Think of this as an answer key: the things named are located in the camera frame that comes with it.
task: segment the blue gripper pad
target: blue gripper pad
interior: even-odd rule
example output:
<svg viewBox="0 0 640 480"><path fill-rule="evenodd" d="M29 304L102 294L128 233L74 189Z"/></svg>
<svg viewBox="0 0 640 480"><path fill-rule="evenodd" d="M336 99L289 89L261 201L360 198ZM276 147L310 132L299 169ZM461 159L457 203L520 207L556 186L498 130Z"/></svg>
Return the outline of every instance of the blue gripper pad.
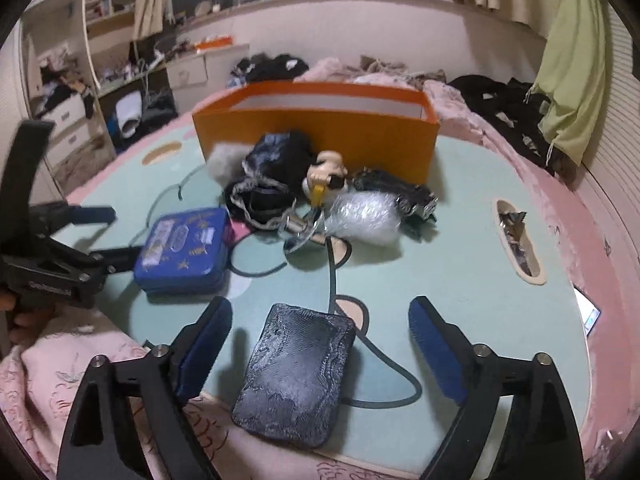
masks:
<svg viewBox="0 0 640 480"><path fill-rule="evenodd" d="M200 319L187 325L173 343L174 394L182 405L200 395L231 330L233 310L225 298L214 298ZM181 347L190 344L189 348Z"/></svg>
<svg viewBox="0 0 640 480"><path fill-rule="evenodd" d="M428 300L416 298L409 306L409 329L420 352L427 359L442 394L461 406L466 400L462 365L421 301Z"/></svg>

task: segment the figurine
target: figurine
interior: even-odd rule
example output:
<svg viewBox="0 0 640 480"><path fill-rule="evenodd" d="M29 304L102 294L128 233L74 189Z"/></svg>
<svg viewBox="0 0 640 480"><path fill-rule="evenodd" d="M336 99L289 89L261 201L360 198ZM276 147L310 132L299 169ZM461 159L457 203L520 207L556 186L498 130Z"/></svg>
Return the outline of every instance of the figurine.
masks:
<svg viewBox="0 0 640 480"><path fill-rule="evenodd" d="M302 182L311 207L330 206L340 193L346 192L349 189L347 174L340 153L320 152Z"/></svg>

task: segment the clothes pile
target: clothes pile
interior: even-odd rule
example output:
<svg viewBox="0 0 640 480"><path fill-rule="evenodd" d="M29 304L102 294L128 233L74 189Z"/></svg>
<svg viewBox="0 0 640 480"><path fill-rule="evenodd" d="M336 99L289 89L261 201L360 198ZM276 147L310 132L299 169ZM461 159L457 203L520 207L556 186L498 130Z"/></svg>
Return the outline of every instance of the clothes pile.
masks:
<svg viewBox="0 0 640 480"><path fill-rule="evenodd" d="M409 72L401 62L386 62L371 56L360 56L359 67L343 64L335 57L320 60L296 81L353 82L359 84L396 86L422 91L425 81L447 82L444 70Z"/></svg>
<svg viewBox="0 0 640 480"><path fill-rule="evenodd" d="M531 83L512 78L507 84L481 75L465 75L449 83L469 109L493 126L520 155L564 182L575 178L568 158L546 142L539 124L549 107L541 94L529 95Z"/></svg>
<svg viewBox="0 0 640 480"><path fill-rule="evenodd" d="M92 90L84 84L74 65L70 63L71 60L68 61L69 64L63 64L57 70L53 69L51 63L41 67L42 93L35 107L35 118L43 118L74 94L81 95L86 118L94 116L95 97Z"/></svg>
<svg viewBox="0 0 640 480"><path fill-rule="evenodd" d="M244 86L262 81L291 81L309 70L309 65L299 57L280 54L271 57L265 53L245 57L231 70L228 87Z"/></svg>

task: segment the yellow object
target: yellow object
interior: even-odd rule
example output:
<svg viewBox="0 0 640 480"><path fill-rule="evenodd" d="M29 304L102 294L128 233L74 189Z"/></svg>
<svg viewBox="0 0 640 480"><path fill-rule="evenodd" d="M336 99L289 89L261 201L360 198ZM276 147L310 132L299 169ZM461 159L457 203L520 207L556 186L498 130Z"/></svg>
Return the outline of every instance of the yellow object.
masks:
<svg viewBox="0 0 640 480"><path fill-rule="evenodd" d="M299 130L315 152L342 155L351 171L379 168L427 181L440 125L422 92L345 83L265 82L235 89L193 114L208 158L218 142L255 144Z"/></svg>
<svg viewBox="0 0 640 480"><path fill-rule="evenodd" d="M580 166L606 90L606 21L602 0L560 0L531 92L551 99L540 123L547 142Z"/></svg>
<svg viewBox="0 0 640 480"><path fill-rule="evenodd" d="M311 192L311 207L320 207L322 205L322 197L326 186L314 186Z"/></svg>

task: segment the cardboard box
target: cardboard box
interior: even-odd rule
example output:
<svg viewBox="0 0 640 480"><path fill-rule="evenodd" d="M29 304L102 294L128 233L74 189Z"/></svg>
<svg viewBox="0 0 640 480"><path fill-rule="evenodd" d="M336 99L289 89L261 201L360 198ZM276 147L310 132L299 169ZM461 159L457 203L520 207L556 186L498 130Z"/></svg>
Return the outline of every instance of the cardboard box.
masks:
<svg viewBox="0 0 640 480"><path fill-rule="evenodd" d="M205 158L218 142L255 144L299 130L316 152L342 154L350 173L380 168L427 181L439 124L423 92L344 83L265 82L229 92L193 114Z"/></svg>

